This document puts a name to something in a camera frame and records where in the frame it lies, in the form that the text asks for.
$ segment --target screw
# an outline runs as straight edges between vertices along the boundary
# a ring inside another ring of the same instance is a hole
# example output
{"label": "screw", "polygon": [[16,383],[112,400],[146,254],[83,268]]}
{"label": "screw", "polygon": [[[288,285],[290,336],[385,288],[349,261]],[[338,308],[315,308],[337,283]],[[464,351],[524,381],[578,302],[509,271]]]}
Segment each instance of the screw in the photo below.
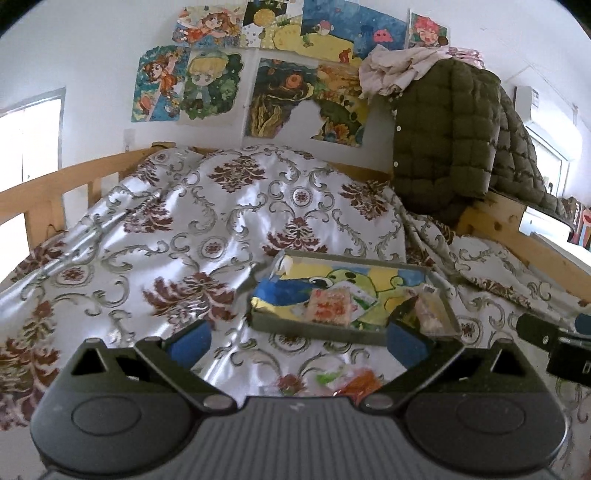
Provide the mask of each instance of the screw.
{"label": "screw", "polygon": [[234,405],[234,400],[225,395],[209,395],[203,400],[203,406],[209,410],[228,410]]}
{"label": "screw", "polygon": [[383,393],[375,393],[365,399],[365,406],[371,410],[388,410],[394,406],[394,402]]}

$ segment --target bed sheet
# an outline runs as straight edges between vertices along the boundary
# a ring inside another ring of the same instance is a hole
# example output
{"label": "bed sheet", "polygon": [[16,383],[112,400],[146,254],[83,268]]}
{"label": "bed sheet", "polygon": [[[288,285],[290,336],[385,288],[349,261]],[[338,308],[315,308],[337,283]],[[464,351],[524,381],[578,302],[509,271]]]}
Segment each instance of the bed sheet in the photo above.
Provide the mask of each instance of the bed sheet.
{"label": "bed sheet", "polygon": [[[194,372],[239,402],[288,375],[290,390],[302,390],[311,372],[335,365],[368,367],[384,381],[403,373],[384,348],[247,327],[248,294],[283,248],[432,268],[469,346],[515,339],[526,310],[565,327],[588,310],[504,247],[412,215],[385,184],[353,181],[306,152],[163,150],[0,285],[0,478],[43,471],[28,424],[87,337],[127,346],[206,319],[213,347]],[[591,390],[549,377],[547,356],[516,341],[569,420],[554,470],[590,478]]]}

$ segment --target air conditioner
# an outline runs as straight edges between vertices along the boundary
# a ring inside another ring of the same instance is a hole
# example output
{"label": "air conditioner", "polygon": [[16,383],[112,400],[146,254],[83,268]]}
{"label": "air conditioner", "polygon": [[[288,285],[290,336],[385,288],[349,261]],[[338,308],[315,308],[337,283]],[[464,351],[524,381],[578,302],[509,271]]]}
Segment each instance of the air conditioner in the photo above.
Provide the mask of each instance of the air conditioner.
{"label": "air conditioner", "polygon": [[583,138],[560,108],[532,87],[517,87],[515,110],[530,135],[568,161],[579,160]]}

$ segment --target window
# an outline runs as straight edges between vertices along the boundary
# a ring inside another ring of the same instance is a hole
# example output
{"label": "window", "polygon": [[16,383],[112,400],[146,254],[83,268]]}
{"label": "window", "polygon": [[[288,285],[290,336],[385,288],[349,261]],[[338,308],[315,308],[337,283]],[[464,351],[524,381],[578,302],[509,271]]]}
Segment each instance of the window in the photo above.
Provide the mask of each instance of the window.
{"label": "window", "polygon": [[569,169],[569,162],[560,154],[542,145],[541,142],[532,138],[535,147],[535,154],[538,158],[538,169],[544,177],[546,191],[561,197],[566,184],[566,174]]}
{"label": "window", "polygon": [[[58,90],[0,111],[0,192],[60,167],[64,94]],[[24,215],[0,225],[0,238],[2,281],[29,253]]]}

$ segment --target green item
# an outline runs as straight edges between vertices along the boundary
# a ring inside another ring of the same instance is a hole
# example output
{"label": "green item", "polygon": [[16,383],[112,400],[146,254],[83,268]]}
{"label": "green item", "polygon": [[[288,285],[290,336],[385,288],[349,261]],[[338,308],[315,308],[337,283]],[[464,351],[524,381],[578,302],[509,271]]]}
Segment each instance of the green item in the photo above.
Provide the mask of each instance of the green item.
{"label": "green item", "polygon": [[334,382],[337,378],[339,378],[341,376],[342,372],[328,372],[325,374],[318,374],[316,375],[316,381],[320,384],[320,385],[328,385],[331,382]]}
{"label": "green item", "polygon": [[492,72],[438,61],[404,92],[396,112],[392,186],[410,211],[455,225],[489,190],[566,222],[546,193],[531,138]]}

